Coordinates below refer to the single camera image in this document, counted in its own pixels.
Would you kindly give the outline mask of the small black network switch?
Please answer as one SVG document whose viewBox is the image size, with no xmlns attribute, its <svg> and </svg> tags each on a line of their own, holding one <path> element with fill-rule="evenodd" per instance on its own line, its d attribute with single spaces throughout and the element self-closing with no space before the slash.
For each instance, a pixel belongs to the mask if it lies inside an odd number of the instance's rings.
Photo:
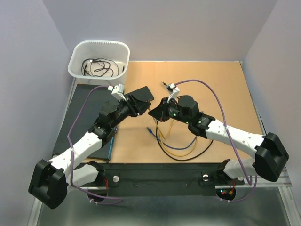
<svg viewBox="0 0 301 226">
<path fill-rule="evenodd" d="M 136 89 L 132 92 L 125 94 L 125 97 L 133 96 L 135 99 L 144 102 L 151 102 L 154 100 L 154 96 L 151 93 L 150 89 L 147 86 Z"/>
</svg>

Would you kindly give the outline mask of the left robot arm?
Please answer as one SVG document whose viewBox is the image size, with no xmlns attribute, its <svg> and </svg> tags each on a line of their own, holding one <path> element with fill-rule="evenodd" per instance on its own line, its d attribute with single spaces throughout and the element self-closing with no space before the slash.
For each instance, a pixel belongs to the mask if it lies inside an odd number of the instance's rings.
<svg viewBox="0 0 301 226">
<path fill-rule="evenodd" d="M 104 182 L 105 174 L 96 162 L 76 169 L 90 154 L 100 150 L 115 135 L 115 128 L 127 117 L 146 112 L 154 96 L 149 91 L 135 90 L 117 102 L 102 105 L 98 117 L 76 143 L 49 161 L 40 160 L 34 167 L 28 192 L 48 206 L 57 208 L 68 192 L 86 183 L 95 186 Z"/>
</svg>

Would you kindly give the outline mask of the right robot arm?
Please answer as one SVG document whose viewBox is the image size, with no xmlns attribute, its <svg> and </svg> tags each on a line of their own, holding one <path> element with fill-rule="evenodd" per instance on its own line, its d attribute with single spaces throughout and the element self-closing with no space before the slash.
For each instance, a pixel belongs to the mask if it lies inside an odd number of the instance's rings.
<svg viewBox="0 0 301 226">
<path fill-rule="evenodd" d="M 276 134 L 269 132 L 264 136 L 224 126 L 213 116 L 201 112 L 198 103 L 188 95 L 178 100 L 163 98 L 156 108 L 149 111 L 149 115 L 160 122 L 174 119 L 186 123 L 188 130 L 195 136 L 233 145 L 248 154 L 249 159 L 230 160 L 216 172 L 216 178 L 222 184 L 244 175 L 258 175 L 267 181 L 276 182 L 289 159 L 289 154 Z"/>
</svg>

